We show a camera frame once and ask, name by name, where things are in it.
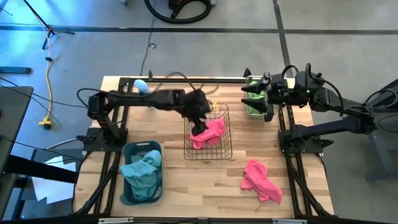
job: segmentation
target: concrete floor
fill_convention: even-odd
[[[152,15],[142,1],[62,0],[29,1],[50,24],[90,27],[149,27]],[[173,26],[156,20],[155,27],[276,29],[272,0],[217,0],[218,5],[203,21]],[[398,2],[395,0],[279,0],[285,29],[396,30]],[[202,9],[189,4],[181,16]],[[0,12],[0,25],[38,24],[22,0],[8,0]],[[157,0],[157,9],[170,14],[167,1]],[[149,33],[78,32],[52,38],[51,84],[54,99],[79,104],[79,88],[99,88],[104,75],[137,75],[145,54]],[[41,50],[43,32],[0,31],[0,64],[31,67],[31,75],[2,75],[19,85],[30,85],[36,94],[47,96],[45,60]],[[313,71],[334,83],[345,98],[364,101],[372,92],[397,78],[396,35],[286,35],[292,64]],[[150,49],[144,74],[180,71],[195,76],[241,77],[246,67],[254,73],[281,72],[284,68],[278,34],[173,33],[152,36],[156,49]],[[32,102],[17,140],[37,147],[85,134],[91,121],[86,111],[55,105],[54,115],[63,128],[44,131],[38,122],[45,111]],[[315,123],[338,118],[337,113],[313,113]],[[335,213],[344,218],[398,221],[398,180],[367,183],[365,174],[378,166],[366,136],[334,134],[337,140],[325,150],[328,183]],[[30,157],[32,150],[15,145],[13,154]]]

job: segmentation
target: wooden table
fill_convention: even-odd
[[[120,77],[104,77],[102,90],[117,90]],[[204,91],[212,90],[208,84]],[[155,140],[162,146],[164,194],[150,205],[124,206],[119,196],[123,192],[123,177],[118,175],[112,216],[129,217],[236,217],[292,218],[292,199],[284,156],[277,142],[278,116],[265,123],[248,119],[246,106],[241,103],[240,84],[220,84],[208,98],[229,107],[233,157],[224,161],[187,161],[183,156],[183,119],[174,111],[159,111],[147,107],[130,107],[127,119],[128,142]],[[187,83],[166,83],[162,88],[184,88]],[[312,125],[309,107],[293,108],[297,124]],[[93,152],[84,162],[76,186],[75,210],[81,208],[93,193],[100,179],[103,152]],[[268,177],[282,190],[282,203],[259,202],[254,191],[240,190],[244,166],[257,159],[267,166]],[[303,154],[308,188],[325,210],[333,213],[325,171],[319,158]],[[301,190],[300,208],[304,212]],[[106,203],[108,187],[104,190],[101,211]]]

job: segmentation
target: hose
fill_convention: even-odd
[[[202,14],[200,14],[200,15],[198,15],[198,16],[195,16],[195,17],[192,17],[192,18],[188,18],[188,19],[176,19],[176,16],[177,16],[177,14],[181,11],[181,9],[182,9],[186,4],[191,3],[191,2],[193,2],[193,1],[200,1],[200,2],[202,2],[203,4],[205,4],[205,5],[206,5],[205,11],[204,11]],[[172,13],[171,18],[168,18],[168,17],[165,17],[165,16],[163,16],[163,15],[160,15],[160,14],[152,7],[152,5],[150,4],[149,0],[144,0],[144,2],[145,2],[145,5],[147,6],[149,12],[152,13],[152,15],[154,15],[156,18],[158,18],[158,19],[160,19],[160,20],[162,20],[162,21],[164,21],[164,22],[170,23],[170,24],[190,24],[190,23],[193,23],[193,22],[198,22],[198,21],[204,19],[204,18],[210,13],[210,11],[211,11],[211,2],[210,2],[210,0],[185,0],[185,1],[180,2],[180,3],[175,7],[175,9],[173,10],[173,13]]]

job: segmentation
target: pink towel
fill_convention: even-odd
[[[201,149],[206,143],[209,145],[217,144],[220,141],[220,137],[225,133],[224,118],[206,122],[206,126],[208,129],[197,136],[191,133],[190,139],[192,140],[194,149]]]
[[[280,205],[282,191],[267,178],[267,168],[263,164],[251,159],[244,168],[244,173],[245,175],[241,184],[242,190],[254,189],[259,196],[260,202],[271,198]]]

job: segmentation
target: white paper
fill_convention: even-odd
[[[70,171],[76,171],[76,162],[63,165],[61,168]],[[53,189],[53,194],[47,196],[47,204],[59,202],[73,197],[74,184],[61,181],[50,180],[50,187]]]
[[[58,157],[55,157],[45,163],[56,162],[56,163],[51,163],[49,165],[61,167],[61,166],[63,166],[62,161],[63,161],[62,156],[58,156]],[[38,201],[42,200],[43,198],[45,198],[49,195],[49,192],[51,192],[51,186],[49,185],[49,181],[51,181],[51,180],[46,180],[46,179],[39,178],[39,177],[32,177],[32,181],[33,181],[33,186],[35,189],[36,198]]]

